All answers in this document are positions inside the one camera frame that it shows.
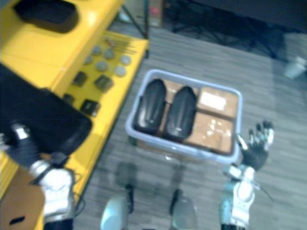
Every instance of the yellow shelf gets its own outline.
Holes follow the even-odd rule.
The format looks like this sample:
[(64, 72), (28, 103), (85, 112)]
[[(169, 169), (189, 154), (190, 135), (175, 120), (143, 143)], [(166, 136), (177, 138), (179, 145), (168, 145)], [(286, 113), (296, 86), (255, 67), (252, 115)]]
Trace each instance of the yellow shelf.
[(5, 152), (0, 151), (0, 166), (1, 166), (1, 171), (0, 171), (0, 198), (3, 197), (5, 190), (9, 186), (12, 178), (14, 177), (18, 165), (13, 162)]
[[(135, 73), (149, 44), (147, 40), (113, 32), (106, 32), (99, 42), (103, 51), (107, 46), (105, 42), (106, 37), (115, 41), (117, 44), (115, 47), (115, 58), (111, 62), (108, 61), (108, 71), (97, 71), (95, 69), (95, 63), (103, 60), (103, 58), (101, 55), (93, 56), (92, 64), (81, 68), (81, 71), (86, 73), (88, 77), (84, 85), (82, 87), (71, 85), (66, 91), (66, 93), (73, 95), (75, 98), (73, 106), (78, 110), (85, 99), (97, 101), (101, 105), (97, 116), (91, 117), (93, 128), (89, 137), (80, 148), (70, 156), (70, 159), (66, 164), (67, 168), (73, 169), (76, 173), (76, 180), (78, 180), (78, 182), (74, 186), (74, 192), (77, 194), (82, 194), (83, 192), (97, 158), (100, 155), (101, 148), (112, 129), (121, 104), (126, 97)], [(114, 68), (119, 64), (119, 58), (121, 55), (128, 55), (132, 60), (131, 64), (125, 67), (127, 74), (124, 77), (118, 77), (114, 73)], [(114, 83), (113, 87), (107, 92), (101, 92), (93, 84), (93, 82), (102, 74), (111, 78)], [(42, 223), (41, 216), (37, 222), (35, 230), (42, 230)]]
[(1, 10), (1, 62), (39, 88), (61, 96), (86, 56), (116, 16), (124, 0), (67, 0), (76, 5), (79, 22), (60, 34), (23, 23), (12, 6)]

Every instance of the robotic arm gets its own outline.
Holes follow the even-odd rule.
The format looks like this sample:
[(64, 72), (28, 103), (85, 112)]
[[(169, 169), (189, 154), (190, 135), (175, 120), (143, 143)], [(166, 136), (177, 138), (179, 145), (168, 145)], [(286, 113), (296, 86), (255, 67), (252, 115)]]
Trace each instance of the robotic arm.
[(2, 148), (19, 165), (25, 167), (35, 177), (34, 184), (40, 185), (45, 195), (44, 230), (71, 230), (75, 215), (73, 195), (74, 173), (67, 169), (55, 168), (43, 160), (29, 130), (20, 124), (12, 126), (16, 134), (16, 144)]
[(249, 208), (255, 199), (255, 190), (260, 186), (255, 182), (255, 172), (264, 165), (269, 148), (273, 143), (274, 130), (270, 122), (264, 121), (263, 128), (256, 125), (256, 135), (249, 131), (249, 142), (236, 135), (243, 159), (239, 166), (224, 168), (224, 174), (231, 180), (224, 185), (224, 197), (220, 205), (222, 230), (246, 230), (249, 227)]

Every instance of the gray carpet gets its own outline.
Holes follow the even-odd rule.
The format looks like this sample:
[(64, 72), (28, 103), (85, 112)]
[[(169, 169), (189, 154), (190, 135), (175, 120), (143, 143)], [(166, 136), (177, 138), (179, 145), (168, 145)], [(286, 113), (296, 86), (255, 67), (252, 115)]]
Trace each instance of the gray carpet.
[[(130, 35), (130, 25), (112, 30)], [(163, 69), (238, 89), (244, 97), (242, 133), (264, 118), (275, 125), (275, 142), (266, 165), (257, 173), (272, 202), (257, 192), (251, 208), (252, 230), (303, 230), (307, 226), (307, 81), (282, 76), (283, 63), (268, 57), (195, 40), (165, 29), (151, 30), (150, 58), (144, 60), (84, 191), (86, 207), (75, 220), (76, 230), (99, 229), (109, 197), (127, 182), (136, 186), (129, 229), (165, 230), (169, 205), (180, 187), (198, 208), (199, 229), (220, 229), (218, 205), (222, 165), (213, 161), (179, 166), (176, 160), (142, 150), (128, 142), (124, 125), (145, 73)]]

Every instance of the plastic bin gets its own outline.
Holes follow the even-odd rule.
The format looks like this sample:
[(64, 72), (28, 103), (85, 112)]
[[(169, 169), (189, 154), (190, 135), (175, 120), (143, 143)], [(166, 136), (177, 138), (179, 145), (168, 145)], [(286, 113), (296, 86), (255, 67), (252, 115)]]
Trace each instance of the plastic bin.
[(214, 161), (218, 161), (223, 164), (231, 164), (239, 158), (240, 150), (239, 150), (238, 144), (236, 143), (233, 147), (232, 154), (228, 156), (224, 156), (224, 155), (218, 155), (214, 152), (206, 151), (203, 149), (198, 149), (196, 147), (176, 143), (176, 142), (166, 140), (160, 137), (151, 136), (151, 135), (135, 130), (133, 128), (133, 119), (137, 111), (140, 98), (142, 97), (147, 84), (154, 79), (165, 79), (169, 81), (174, 81), (174, 82), (185, 84), (187, 86), (198, 88), (198, 89), (204, 86), (209, 86), (212, 88), (216, 88), (219, 90), (232, 92), (236, 94), (238, 96), (238, 107), (237, 107), (238, 111), (237, 111), (236, 120), (234, 121), (234, 127), (235, 127), (234, 131), (236, 133), (241, 132), (243, 98), (239, 91), (229, 88), (229, 87), (209, 83), (206, 81), (196, 80), (196, 79), (184, 77), (178, 74), (153, 69), (146, 73), (143, 83), (139, 89), (138, 95), (134, 101), (131, 113), (129, 114), (128, 119), (126, 121), (126, 132), (128, 133), (129, 136), (144, 141), (146, 145), (148, 146), (158, 148), (161, 150), (166, 150), (168, 152), (180, 154), (185, 157), (189, 157), (189, 158), (191, 157), (191, 158), (198, 159), (198, 160), (214, 160)]

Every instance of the cardboard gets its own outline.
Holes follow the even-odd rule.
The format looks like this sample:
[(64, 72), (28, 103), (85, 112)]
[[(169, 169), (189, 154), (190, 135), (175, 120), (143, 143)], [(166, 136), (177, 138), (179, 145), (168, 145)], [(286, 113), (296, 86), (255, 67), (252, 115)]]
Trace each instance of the cardboard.
[(183, 143), (227, 155), (232, 152), (232, 132), (232, 122), (211, 115), (196, 113), (192, 133)]
[(18, 169), (0, 202), (1, 230), (31, 230), (43, 210), (45, 197), (28, 172)]
[[(125, 6), (135, 19), (135, 21), (144, 25), (144, 3), (139, 0), (126, 0)], [(163, 0), (149, 0), (149, 25), (161, 27), (163, 19)]]
[[(169, 81), (169, 80), (164, 80), (161, 79), (166, 87), (166, 97), (165, 97), (165, 101), (169, 104), (173, 103), (174, 97), (176, 95), (176, 93), (181, 90), (182, 87), (186, 86), (184, 84), (180, 84), (177, 82), (173, 82), (173, 81)], [(196, 88), (192, 88), (193, 92), (195, 94), (195, 96), (198, 95), (198, 89)]]
[(222, 90), (203, 87), (197, 100), (197, 111), (233, 120), (237, 116), (238, 96)]
[(165, 124), (166, 124), (166, 118), (167, 118), (167, 114), (168, 114), (169, 108), (170, 108), (170, 104), (166, 103), (165, 104), (164, 113), (163, 113), (163, 117), (162, 117), (162, 121), (161, 121), (159, 130), (158, 130), (158, 133), (157, 133), (157, 135), (159, 137), (161, 137), (163, 135), (163, 133), (164, 133), (164, 128), (165, 128)]
[(171, 151), (167, 151), (165, 149), (161, 149), (159, 147), (149, 146), (146, 142), (144, 142), (142, 140), (136, 140), (136, 145), (138, 147), (140, 147), (141, 149), (144, 149), (146, 151), (161, 154), (161, 155), (165, 156), (165, 158), (168, 159), (168, 160), (171, 158), (171, 159), (176, 159), (178, 161), (187, 162), (187, 163), (202, 163), (203, 162), (200, 159), (196, 159), (196, 158), (193, 158), (193, 157), (187, 157), (183, 154), (179, 154), (178, 152), (171, 152)]

